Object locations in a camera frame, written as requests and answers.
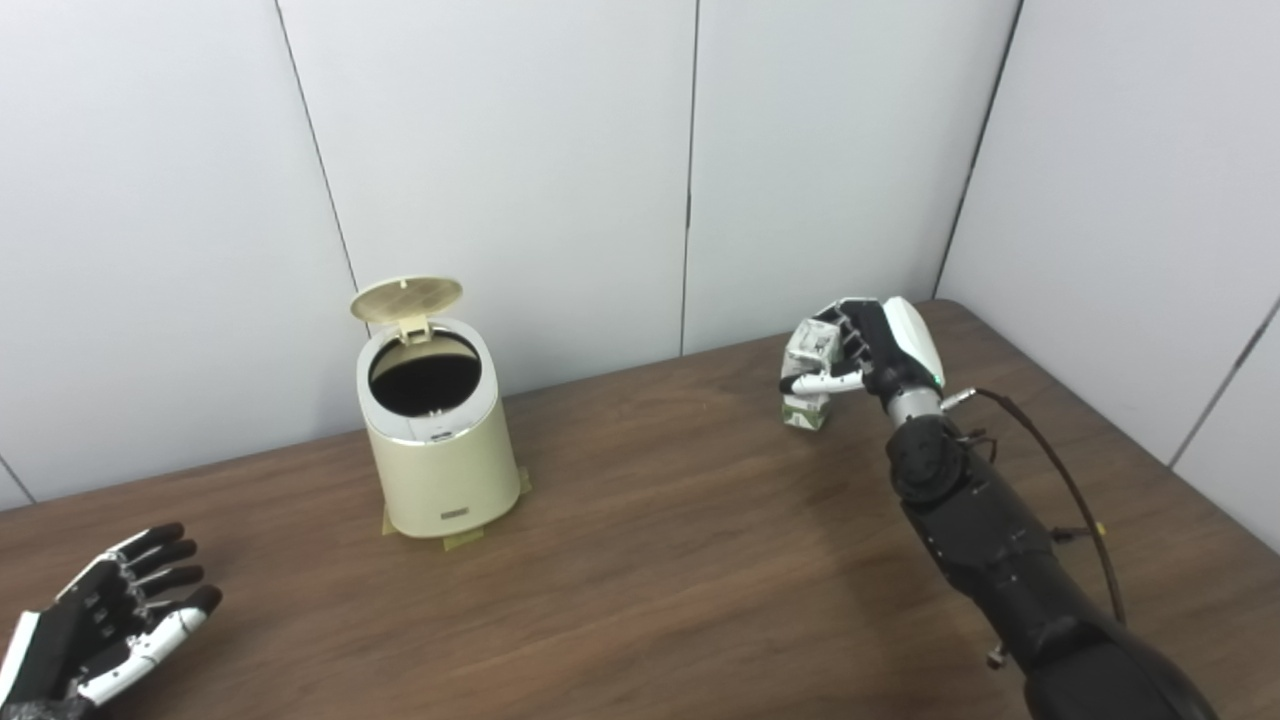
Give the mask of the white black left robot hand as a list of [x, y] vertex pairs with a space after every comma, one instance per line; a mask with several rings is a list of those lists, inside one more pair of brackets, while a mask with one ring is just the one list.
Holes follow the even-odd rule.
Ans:
[[184, 644], [223, 592], [188, 561], [183, 524], [97, 553], [40, 611], [24, 611], [3, 660], [3, 717], [96, 719]]

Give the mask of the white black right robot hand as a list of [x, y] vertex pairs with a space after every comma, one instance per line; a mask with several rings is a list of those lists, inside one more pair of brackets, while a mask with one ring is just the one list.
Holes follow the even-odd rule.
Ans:
[[899, 391], [945, 388], [945, 370], [922, 314], [906, 299], [841, 299], [808, 319], [835, 331], [836, 361], [782, 375], [787, 396], [864, 389], [887, 400]]

